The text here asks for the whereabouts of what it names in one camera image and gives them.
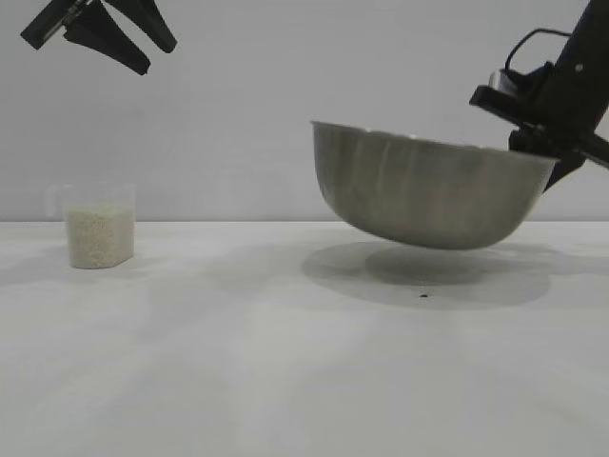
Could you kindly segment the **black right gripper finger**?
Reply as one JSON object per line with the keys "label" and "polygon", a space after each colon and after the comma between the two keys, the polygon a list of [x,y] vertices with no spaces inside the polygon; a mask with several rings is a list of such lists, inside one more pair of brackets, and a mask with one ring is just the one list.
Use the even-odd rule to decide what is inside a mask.
{"label": "black right gripper finger", "polygon": [[585,163],[586,158],[576,151],[565,152],[553,167],[552,173],[544,191],[548,191],[556,185],[558,181],[567,175],[580,169]]}
{"label": "black right gripper finger", "polygon": [[552,143],[544,131],[536,129],[515,129],[508,138],[510,150],[545,158],[559,158],[560,150]]}

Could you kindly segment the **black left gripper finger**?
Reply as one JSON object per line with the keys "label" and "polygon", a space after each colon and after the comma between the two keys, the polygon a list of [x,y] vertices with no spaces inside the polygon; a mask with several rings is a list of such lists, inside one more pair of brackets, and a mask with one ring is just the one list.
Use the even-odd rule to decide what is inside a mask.
{"label": "black left gripper finger", "polygon": [[95,50],[139,75],[150,67],[147,56],[123,33],[103,4],[87,4],[67,25],[64,38]]}
{"label": "black left gripper finger", "polygon": [[153,0],[108,0],[137,26],[160,50],[172,53],[177,40]]}

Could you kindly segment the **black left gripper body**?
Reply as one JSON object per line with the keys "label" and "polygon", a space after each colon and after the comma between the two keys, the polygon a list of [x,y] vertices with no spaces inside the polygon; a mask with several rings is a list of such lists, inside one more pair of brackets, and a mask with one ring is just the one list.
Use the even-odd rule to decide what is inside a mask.
{"label": "black left gripper body", "polygon": [[96,1],[52,0],[21,31],[20,36],[34,49],[41,49],[61,28],[70,25]]}

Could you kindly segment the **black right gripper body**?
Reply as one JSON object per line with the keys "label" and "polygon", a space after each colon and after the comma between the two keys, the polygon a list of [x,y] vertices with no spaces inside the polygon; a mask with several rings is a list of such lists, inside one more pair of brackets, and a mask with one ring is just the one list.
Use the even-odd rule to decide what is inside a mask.
{"label": "black right gripper body", "polygon": [[608,110],[608,13],[585,11],[553,64],[520,74],[503,68],[511,92],[479,86],[469,103],[516,129],[544,131],[560,150],[608,166],[608,142],[596,129]]}

